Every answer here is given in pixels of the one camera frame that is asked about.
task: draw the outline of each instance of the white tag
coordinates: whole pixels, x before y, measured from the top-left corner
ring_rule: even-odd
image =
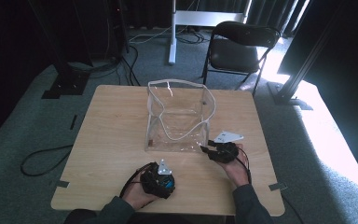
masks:
[[[234,142],[240,139],[243,139],[243,135],[222,131],[219,135],[217,135],[214,141],[215,143],[227,143],[227,142]]]
[[[170,175],[170,174],[172,174],[172,171],[171,171],[170,168],[168,168],[168,166],[165,164],[165,161],[164,161],[164,160],[161,160],[161,161],[159,162],[158,174],[159,174],[159,175]]]

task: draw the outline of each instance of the wooden table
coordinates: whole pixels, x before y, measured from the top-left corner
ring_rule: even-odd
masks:
[[[216,111],[210,138],[221,131],[240,133],[250,160],[253,185],[272,216],[284,212],[282,197],[269,185],[277,183],[252,94],[246,91],[211,91]],[[206,154],[145,151],[148,111],[146,87],[99,86],[92,98],[51,206],[59,210],[101,210],[118,195],[137,168],[164,159],[176,189],[141,212],[234,215],[234,186],[223,169]]]

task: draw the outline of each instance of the chair seat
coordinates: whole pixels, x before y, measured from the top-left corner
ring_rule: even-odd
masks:
[[[255,73],[260,67],[256,47],[248,47],[229,41],[215,39],[211,45],[211,67],[228,71]]]

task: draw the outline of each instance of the gray carpet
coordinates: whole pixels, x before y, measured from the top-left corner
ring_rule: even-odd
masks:
[[[133,31],[132,35],[150,32],[153,31],[139,30]],[[183,38],[194,39],[186,35]],[[176,64],[168,65],[169,43],[169,39],[154,38],[143,44],[133,44],[139,53],[134,73],[141,85],[163,78],[201,83],[199,77],[208,43],[178,42]],[[287,40],[278,44],[272,53],[282,56],[281,51],[285,48]],[[131,49],[125,58],[132,63],[135,50]],[[298,105],[274,104],[267,83],[280,78],[273,72],[279,62],[280,56],[268,60],[270,69],[266,69],[265,78],[261,80],[255,103],[276,176],[288,186],[282,195],[305,223],[358,223],[358,179],[354,179],[358,177],[358,165],[346,148],[336,123],[328,112],[325,113],[325,105],[316,88],[308,88],[305,84],[298,94],[313,110],[302,110],[303,107]],[[87,68],[77,63],[74,65]],[[123,64],[117,71],[93,73],[83,95],[62,96],[58,100],[41,99],[57,76],[53,66],[34,79],[0,129],[0,223],[63,223],[69,212],[53,210],[50,201],[65,162],[38,177],[23,175],[21,162],[34,151],[73,144],[96,87],[101,84],[127,85],[125,74],[128,69],[124,70]],[[240,76],[211,74],[207,86],[233,90],[241,80]],[[243,86],[240,90],[248,91],[248,85]],[[78,119],[71,128],[74,115]],[[43,172],[69,150],[68,147],[39,155],[30,159],[25,168],[32,173]],[[288,202],[284,203],[284,215],[273,218],[275,223],[300,223]]]

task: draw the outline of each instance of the sleeve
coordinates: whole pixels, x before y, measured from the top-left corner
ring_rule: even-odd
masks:
[[[124,200],[114,197],[112,202],[103,207],[101,213],[94,218],[88,219],[82,224],[125,224],[135,210]]]
[[[239,186],[232,195],[236,207],[236,224],[273,223],[267,209],[258,201],[252,185]]]

